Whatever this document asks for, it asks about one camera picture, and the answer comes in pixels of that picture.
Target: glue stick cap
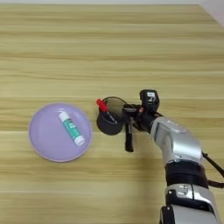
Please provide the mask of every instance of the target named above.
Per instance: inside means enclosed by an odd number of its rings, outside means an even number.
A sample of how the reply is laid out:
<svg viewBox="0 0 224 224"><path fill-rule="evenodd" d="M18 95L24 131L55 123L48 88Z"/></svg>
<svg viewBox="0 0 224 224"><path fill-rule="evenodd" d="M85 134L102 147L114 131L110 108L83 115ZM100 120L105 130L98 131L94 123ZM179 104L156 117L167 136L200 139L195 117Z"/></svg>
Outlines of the glue stick cap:
<svg viewBox="0 0 224 224"><path fill-rule="evenodd" d="M85 143L85 138L83 136L77 136L75 139L74 139L74 142L78 145L78 146L81 146Z"/></svg>
<svg viewBox="0 0 224 224"><path fill-rule="evenodd" d="M61 111L60 113L59 113L59 119L62 121L62 122L64 122L66 119L69 119L70 118L70 116L69 116L69 114L66 112L66 111Z"/></svg>

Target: wooden table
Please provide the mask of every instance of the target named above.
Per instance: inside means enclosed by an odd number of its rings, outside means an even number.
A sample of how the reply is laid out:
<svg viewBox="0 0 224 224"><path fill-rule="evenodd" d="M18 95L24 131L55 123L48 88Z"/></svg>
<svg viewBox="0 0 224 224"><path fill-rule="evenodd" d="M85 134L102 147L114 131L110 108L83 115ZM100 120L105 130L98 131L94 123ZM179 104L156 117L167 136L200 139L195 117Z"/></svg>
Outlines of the wooden table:
<svg viewBox="0 0 224 224"><path fill-rule="evenodd" d="M145 133L96 127L95 99L139 103L155 88L160 112L188 127L224 165L224 29L199 6L1 5L0 222L158 223L165 204L161 152ZM27 127L41 106L69 102L94 140L71 163L39 157ZM210 179L222 181L206 164ZM224 221L223 190L212 189Z"/></svg>

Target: lavender plate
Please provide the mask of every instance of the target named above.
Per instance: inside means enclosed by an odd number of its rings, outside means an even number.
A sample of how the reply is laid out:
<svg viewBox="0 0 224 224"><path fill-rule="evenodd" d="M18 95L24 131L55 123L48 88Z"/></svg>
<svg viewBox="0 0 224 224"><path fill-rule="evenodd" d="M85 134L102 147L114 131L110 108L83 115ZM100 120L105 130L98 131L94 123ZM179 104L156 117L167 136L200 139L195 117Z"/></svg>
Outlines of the lavender plate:
<svg viewBox="0 0 224 224"><path fill-rule="evenodd" d="M59 119L61 110L66 111L85 138L77 146ZM41 108L31 119L29 138L35 151L54 162L67 162L80 157L92 141L92 126L87 116L75 106L54 103Z"/></svg>

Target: black cup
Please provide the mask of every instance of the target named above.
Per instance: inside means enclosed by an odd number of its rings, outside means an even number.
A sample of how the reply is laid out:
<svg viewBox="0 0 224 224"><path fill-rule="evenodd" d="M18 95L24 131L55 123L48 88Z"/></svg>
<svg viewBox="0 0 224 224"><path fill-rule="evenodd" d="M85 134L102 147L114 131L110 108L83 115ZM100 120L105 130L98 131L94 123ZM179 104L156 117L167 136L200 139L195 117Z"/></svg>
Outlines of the black cup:
<svg viewBox="0 0 224 224"><path fill-rule="evenodd" d="M117 97L108 97L103 101L108 106L108 113L103 112L99 108L99 115L97 117L96 123L101 132L113 136L121 132L125 123L123 119L123 105L126 102Z"/></svg>

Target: red object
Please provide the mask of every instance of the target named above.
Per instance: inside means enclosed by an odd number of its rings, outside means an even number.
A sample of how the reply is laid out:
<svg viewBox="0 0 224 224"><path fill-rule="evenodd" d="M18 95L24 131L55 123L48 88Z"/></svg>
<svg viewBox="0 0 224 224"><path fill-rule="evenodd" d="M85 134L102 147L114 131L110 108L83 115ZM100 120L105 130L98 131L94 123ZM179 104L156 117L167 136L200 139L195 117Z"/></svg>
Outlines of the red object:
<svg viewBox="0 0 224 224"><path fill-rule="evenodd" d="M103 111L103 112L107 112L108 111L108 107L107 107L106 103L104 101L102 101L101 99L98 99L96 101L96 104L99 106L101 111Z"/></svg>

